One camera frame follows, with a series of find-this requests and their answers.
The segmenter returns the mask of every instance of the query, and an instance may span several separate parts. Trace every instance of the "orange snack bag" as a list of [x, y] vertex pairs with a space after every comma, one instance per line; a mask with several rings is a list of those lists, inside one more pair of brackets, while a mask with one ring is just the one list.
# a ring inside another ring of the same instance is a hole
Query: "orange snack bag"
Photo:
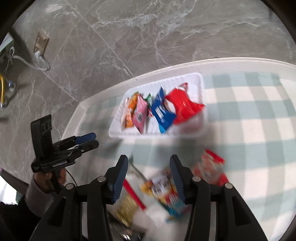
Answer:
[[130, 101], [128, 103], [128, 112], [126, 114], [126, 128], [133, 127], [132, 117], [133, 117], [133, 112], [137, 106], [138, 94], [139, 94], [138, 92], [133, 94], [133, 96], [130, 98]]

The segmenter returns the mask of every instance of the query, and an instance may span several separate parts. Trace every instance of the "yellow cable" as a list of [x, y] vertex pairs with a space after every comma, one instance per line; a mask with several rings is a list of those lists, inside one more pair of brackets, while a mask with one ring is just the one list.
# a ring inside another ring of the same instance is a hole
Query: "yellow cable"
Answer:
[[1, 85], [2, 85], [1, 103], [4, 104], [5, 82], [4, 82], [3, 75], [1, 75], [1, 74], [0, 74], [0, 80], [1, 80]]

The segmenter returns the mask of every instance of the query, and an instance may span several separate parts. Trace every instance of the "wall socket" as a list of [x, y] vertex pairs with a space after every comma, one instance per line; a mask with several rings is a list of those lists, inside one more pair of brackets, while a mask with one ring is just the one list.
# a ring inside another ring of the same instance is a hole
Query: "wall socket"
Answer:
[[44, 55], [44, 52], [46, 50], [46, 47], [48, 45], [49, 38], [42, 34], [40, 31], [37, 33], [37, 38], [34, 45], [34, 53], [36, 53], [38, 50], [41, 52], [41, 55]]

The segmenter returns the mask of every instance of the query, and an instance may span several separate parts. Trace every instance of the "white cable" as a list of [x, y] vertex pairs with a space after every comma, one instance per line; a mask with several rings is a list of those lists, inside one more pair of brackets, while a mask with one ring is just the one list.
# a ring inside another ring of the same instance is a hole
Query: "white cable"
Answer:
[[11, 65], [13, 65], [12, 63], [12, 59], [13, 58], [16, 58], [16, 59], [19, 59], [21, 60], [22, 62], [24, 62], [24, 64], [26, 64], [27, 66], [29, 66], [30, 68], [33, 68], [33, 69], [37, 69], [37, 70], [42, 70], [42, 71], [46, 71], [46, 70], [49, 70], [50, 69], [50, 64], [49, 62], [44, 58], [42, 57], [41, 55], [38, 55], [38, 53], [36, 54], [36, 56], [38, 56], [38, 59], [41, 60], [43, 62], [43, 64], [46, 66], [46, 68], [40, 68], [40, 67], [37, 67], [37, 66], [34, 66], [30, 63], [28, 63], [26, 60], [24, 60], [22, 57], [18, 56], [18, 55], [15, 55], [15, 48], [12, 46], [8, 52], [8, 62], [7, 62], [7, 66], [6, 66], [6, 69], [4, 71], [4, 74], [6, 74], [6, 71], [8, 69], [8, 65], [9, 63]]

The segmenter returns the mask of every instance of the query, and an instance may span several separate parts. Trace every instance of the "snack bag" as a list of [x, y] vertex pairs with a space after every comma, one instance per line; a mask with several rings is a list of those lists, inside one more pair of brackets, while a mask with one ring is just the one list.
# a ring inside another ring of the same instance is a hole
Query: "snack bag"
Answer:
[[148, 117], [151, 118], [153, 116], [152, 111], [151, 111], [151, 106], [152, 106], [152, 97], [151, 94], [147, 96], [147, 98], [144, 99], [147, 104], [148, 104]]
[[139, 94], [138, 92], [134, 93], [128, 103], [128, 112], [126, 114], [126, 126], [125, 126], [126, 128], [133, 127], [132, 116], [137, 106], [138, 94]]
[[170, 219], [170, 214], [157, 199], [141, 191], [140, 185], [146, 181], [147, 179], [133, 164], [128, 165], [128, 172], [123, 182], [123, 188], [139, 207], [133, 215], [133, 221], [137, 222], [137, 220], [141, 220], [142, 215], [146, 215], [159, 228], [167, 223], [167, 220]]
[[166, 130], [171, 126], [176, 114], [170, 112], [164, 105], [164, 92], [160, 88], [155, 100], [152, 103], [152, 114], [155, 116], [161, 133], [165, 133]]
[[171, 217], [179, 217], [190, 208], [190, 206], [185, 206], [179, 199], [169, 169], [146, 181], [141, 185], [141, 190], [143, 193], [154, 196], [155, 199], [160, 201]]
[[126, 115], [128, 113], [128, 103], [129, 103], [129, 98], [126, 98], [126, 100], [123, 103], [123, 108], [121, 111], [121, 119], [120, 119], [121, 130], [124, 130], [126, 127]]
[[228, 182], [222, 171], [224, 163], [224, 159], [206, 149], [201, 156], [201, 162], [195, 164], [191, 171], [195, 176], [201, 177], [210, 184], [223, 186]]
[[141, 94], [138, 94], [137, 108], [132, 117], [132, 122], [141, 134], [144, 131], [144, 124], [147, 118], [147, 111], [147, 102], [143, 99], [143, 96]]
[[137, 208], [138, 205], [134, 199], [129, 194], [126, 194], [118, 210], [115, 212], [115, 215], [125, 226], [130, 227], [133, 223], [133, 215]]
[[187, 94], [188, 83], [174, 88], [165, 98], [172, 102], [176, 109], [177, 118], [174, 124], [180, 124], [187, 121], [192, 116], [200, 113], [205, 107], [204, 104], [194, 103], [189, 99]]

